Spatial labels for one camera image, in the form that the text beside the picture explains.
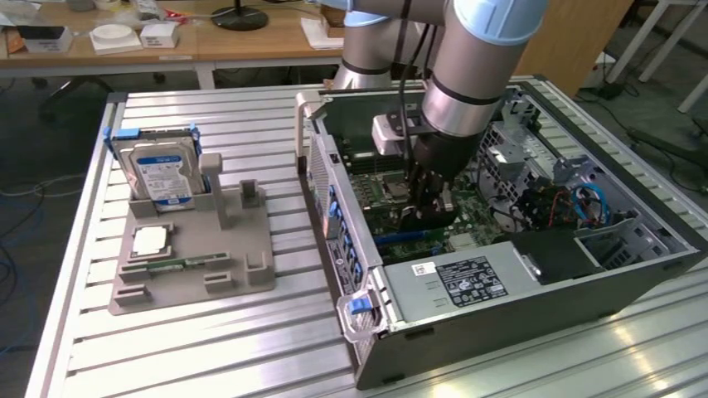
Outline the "CPU socket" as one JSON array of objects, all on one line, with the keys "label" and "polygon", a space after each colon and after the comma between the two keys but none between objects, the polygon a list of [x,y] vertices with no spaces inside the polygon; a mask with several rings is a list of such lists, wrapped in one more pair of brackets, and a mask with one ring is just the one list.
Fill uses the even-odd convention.
[{"label": "CPU socket", "polygon": [[387,172],[381,176],[386,198],[394,201],[406,200],[409,197],[409,185],[403,172]]}]

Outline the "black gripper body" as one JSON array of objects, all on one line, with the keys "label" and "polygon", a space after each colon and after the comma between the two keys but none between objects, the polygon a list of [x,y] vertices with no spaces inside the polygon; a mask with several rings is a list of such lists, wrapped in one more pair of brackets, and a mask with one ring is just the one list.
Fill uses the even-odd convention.
[{"label": "black gripper body", "polygon": [[453,182],[469,166],[479,142],[481,134],[466,137],[446,133],[421,135],[413,149],[413,180],[422,182],[431,176],[439,185]]}]

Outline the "grey power supply with label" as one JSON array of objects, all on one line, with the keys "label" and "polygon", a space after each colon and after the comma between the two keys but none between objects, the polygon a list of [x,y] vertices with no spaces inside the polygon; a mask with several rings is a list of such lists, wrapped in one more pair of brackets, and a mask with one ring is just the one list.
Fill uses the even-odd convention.
[{"label": "grey power supply with label", "polygon": [[389,265],[385,272],[387,288],[409,323],[542,287],[509,241]]}]

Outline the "white box with label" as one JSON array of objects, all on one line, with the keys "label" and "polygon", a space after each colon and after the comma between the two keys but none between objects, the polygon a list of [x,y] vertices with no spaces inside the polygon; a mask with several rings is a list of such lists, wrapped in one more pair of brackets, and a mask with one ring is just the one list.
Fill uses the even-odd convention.
[{"label": "white box with label", "polygon": [[175,48],[179,44],[179,24],[162,22],[146,25],[141,31],[141,42],[145,48]]}]

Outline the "blue case latch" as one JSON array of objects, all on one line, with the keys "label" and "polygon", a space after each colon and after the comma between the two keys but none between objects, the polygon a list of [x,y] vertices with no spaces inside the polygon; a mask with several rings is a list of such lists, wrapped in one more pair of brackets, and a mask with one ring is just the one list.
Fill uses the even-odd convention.
[{"label": "blue case latch", "polygon": [[351,298],[347,302],[347,314],[351,318],[363,313],[370,313],[373,309],[374,305],[367,295]]}]

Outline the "metal disk bay cage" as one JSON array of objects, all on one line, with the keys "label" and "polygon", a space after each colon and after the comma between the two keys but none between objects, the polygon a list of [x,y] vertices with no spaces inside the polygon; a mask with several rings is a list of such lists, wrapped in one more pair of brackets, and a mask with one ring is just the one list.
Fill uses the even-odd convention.
[{"label": "metal disk bay cage", "polygon": [[558,156],[522,124],[494,122],[481,144],[495,195],[517,202],[539,179],[554,181]]},{"label": "metal disk bay cage", "polygon": [[611,226],[582,228],[575,231],[575,238],[605,270],[657,260],[673,253],[645,216],[627,218]]}]

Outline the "silver CPU chip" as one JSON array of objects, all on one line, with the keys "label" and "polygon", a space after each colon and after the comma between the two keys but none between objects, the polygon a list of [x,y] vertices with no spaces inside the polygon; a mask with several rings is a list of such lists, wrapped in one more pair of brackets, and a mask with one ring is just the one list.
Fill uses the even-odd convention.
[{"label": "silver CPU chip", "polygon": [[167,248],[169,229],[165,226],[141,227],[134,235],[133,254],[157,255]]}]

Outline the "green motherboard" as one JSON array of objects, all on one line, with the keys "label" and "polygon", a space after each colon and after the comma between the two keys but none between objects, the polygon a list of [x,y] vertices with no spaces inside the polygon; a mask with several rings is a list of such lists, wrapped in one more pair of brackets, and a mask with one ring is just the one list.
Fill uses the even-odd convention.
[{"label": "green motherboard", "polygon": [[[335,141],[374,238],[378,235],[399,233],[401,218],[369,216],[365,208],[379,203],[406,203],[406,200],[387,199],[381,184],[383,173],[405,172],[405,160],[397,155],[378,154],[374,141],[369,138],[338,138]],[[377,175],[373,174],[375,157],[381,158]],[[425,231],[426,237],[421,240],[377,245],[386,265],[490,245],[505,234],[473,180],[474,168],[475,163],[469,163],[455,180],[453,194],[459,208],[457,220],[445,228]]]}]

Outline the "black plastic shroud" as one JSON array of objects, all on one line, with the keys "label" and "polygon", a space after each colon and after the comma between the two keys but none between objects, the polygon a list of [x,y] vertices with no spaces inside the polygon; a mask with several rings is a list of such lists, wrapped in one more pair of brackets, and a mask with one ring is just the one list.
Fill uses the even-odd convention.
[{"label": "black plastic shroud", "polygon": [[541,284],[553,284],[599,274],[597,265],[571,231],[526,231],[511,236],[511,242],[522,255],[527,255],[541,273]]}]

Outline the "white table frame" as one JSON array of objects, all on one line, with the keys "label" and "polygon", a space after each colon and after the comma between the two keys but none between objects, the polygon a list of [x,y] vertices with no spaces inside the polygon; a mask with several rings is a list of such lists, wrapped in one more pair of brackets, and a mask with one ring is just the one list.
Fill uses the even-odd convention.
[{"label": "white table frame", "polygon": [[630,67],[630,62],[641,50],[642,44],[650,37],[650,34],[653,32],[659,32],[659,21],[663,19],[669,10],[674,7],[679,7],[685,9],[685,13],[677,19],[673,28],[667,30],[665,41],[655,45],[655,47],[646,53],[643,61],[635,65],[641,68],[647,63],[638,77],[638,80],[642,83],[647,83],[654,77],[655,72],[666,62],[674,48],[685,40],[685,36],[691,30],[693,25],[699,21],[699,15],[705,11],[708,11],[708,0],[637,0],[630,7],[627,13],[629,18],[633,19],[639,9],[649,5],[654,6],[653,11],[643,19],[641,28],[635,33],[626,50],[622,52],[619,59],[614,63],[613,68],[605,70],[609,74],[603,76],[603,84],[615,89],[626,87],[627,83],[621,82],[621,77],[625,76],[629,78],[633,74],[627,69]]}]

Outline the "white round part square base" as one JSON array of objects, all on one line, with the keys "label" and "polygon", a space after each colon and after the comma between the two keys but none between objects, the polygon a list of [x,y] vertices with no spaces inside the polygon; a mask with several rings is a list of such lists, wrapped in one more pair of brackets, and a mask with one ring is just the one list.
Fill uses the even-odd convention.
[{"label": "white round part square base", "polygon": [[127,25],[107,24],[97,27],[90,32],[90,40],[98,56],[143,49],[138,33]]}]

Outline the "open black PC case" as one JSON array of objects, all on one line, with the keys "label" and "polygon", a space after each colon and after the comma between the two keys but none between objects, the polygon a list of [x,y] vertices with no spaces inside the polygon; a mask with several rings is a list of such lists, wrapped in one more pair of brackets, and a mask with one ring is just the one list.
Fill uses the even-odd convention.
[{"label": "open black PC case", "polygon": [[[534,292],[447,315],[406,322],[387,288],[389,265],[381,258],[335,140],[363,137],[374,141],[374,117],[399,113],[406,152],[397,156],[405,160],[406,206],[434,205],[447,211],[458,208],[453,194],[457,178],[442,185],[434,180],[413,180],[415,144],[406,131],[406,118],[409,111],[422,112],[426,90],[419,85],[403,90],[306,90],[319,90],[326,99],[318,133],[329,136],[329,162],[314,155],[315,165],[307,176],[299,177],[359,389],[393,385],[442,366],[609,318],[655,286],[708,258],[708,223],[699,209],[550,82],[518,79],[481,133],[478,152],[470,161],[475,163],[473,180],[479,194],[505,232],[491,245],[511,242],[519,232],[562,230],[575,234],[582,228],[611,226],[645,216],[673,253],[599,274],[542,284]],[[481,154],[485,134],[499,121],[525,125],[558,156],[554,181],[539,179],[517,202],[494,194],[486,157]],[[339,163],[333,164],[330,154],[338,154]],[[331,185],[339,202],[334,218],[329,218]],[[353,276],[357,261],[347,261],[347,245],[341,240],[342,221],[349,224],[357,261],[367,268],[359,289]],[[347,302],[365,295],[374,309],[351,318]]]}]

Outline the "wooden desk white frame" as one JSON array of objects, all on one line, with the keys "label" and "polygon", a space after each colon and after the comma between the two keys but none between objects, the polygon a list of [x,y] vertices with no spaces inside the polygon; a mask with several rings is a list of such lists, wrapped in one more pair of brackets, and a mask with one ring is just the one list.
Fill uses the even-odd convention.
[{"label": "wooden desk white frame", "polygon": [[115,75],[147,72],[193,71],[203,90],[215,88],[213,72],[230,68],[313,66],[338,64],[341,49],[314,49],[303,33],[302,19],[315,18],[317,8],[302,3],[269,4],[245,0],[266,11],[267,27],[253,32],[235,32],[217,27],[211,21],[179,27],[179,44],[174,49],[147,49],[99,56],[89,38],[95,22],[111,12],[73,12],[63,2],[47,2],[39,15],[55,26],[66,26],[78,34],[67,53],[31,54],[7,51],[6,34],[0,32],[0,78]]}]

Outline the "black GPU card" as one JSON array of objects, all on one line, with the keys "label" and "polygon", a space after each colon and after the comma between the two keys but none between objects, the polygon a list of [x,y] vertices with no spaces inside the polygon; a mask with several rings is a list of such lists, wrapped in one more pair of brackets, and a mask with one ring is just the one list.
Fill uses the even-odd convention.
[{"label": "black GPU card", "polygon": [[459,209],[447,211],[434,205],[407,206],[401,211],[398,232],[429,231],[445,228],[457,220]]}]

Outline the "white box black top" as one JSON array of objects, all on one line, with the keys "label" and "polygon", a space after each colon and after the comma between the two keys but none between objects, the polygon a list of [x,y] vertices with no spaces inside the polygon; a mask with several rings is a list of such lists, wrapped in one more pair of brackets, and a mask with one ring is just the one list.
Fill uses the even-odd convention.
[{"label": "white box black top", "polygon": [[17,26],[30,53],[66,53],[74,41],[74,33],[63,26]]}]

